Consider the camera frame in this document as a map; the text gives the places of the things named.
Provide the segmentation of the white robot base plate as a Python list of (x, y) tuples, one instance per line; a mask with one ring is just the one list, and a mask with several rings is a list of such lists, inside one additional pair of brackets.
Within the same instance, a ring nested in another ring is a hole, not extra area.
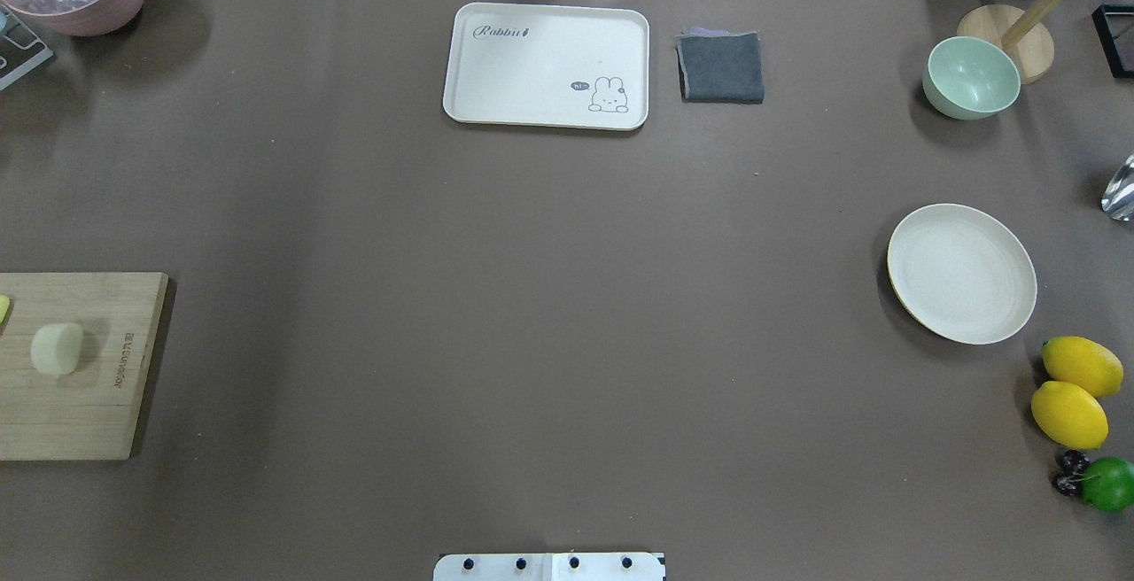
[(439, 557), (433, 580), (665, 580), (650, 551), (474, 553)]

